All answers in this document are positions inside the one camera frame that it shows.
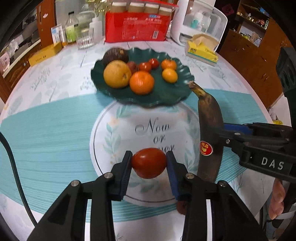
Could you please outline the person's right hand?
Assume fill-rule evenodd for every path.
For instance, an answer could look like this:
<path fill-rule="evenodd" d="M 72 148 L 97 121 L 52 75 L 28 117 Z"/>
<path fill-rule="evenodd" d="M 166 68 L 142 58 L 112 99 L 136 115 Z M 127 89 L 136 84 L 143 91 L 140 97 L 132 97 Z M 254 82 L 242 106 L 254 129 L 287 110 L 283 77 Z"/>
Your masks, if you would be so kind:
<path fill-rule="evenodd" d="M 285 195 L 286 192 L 285 188 L 282 185 L 282 181 L 278 178 L 275 178 L 268 210 L 269 218 L 271 220 L 274 220 L 276 217 L 282 214 L 284 209 L 283 200 L 285 198 Z"/>

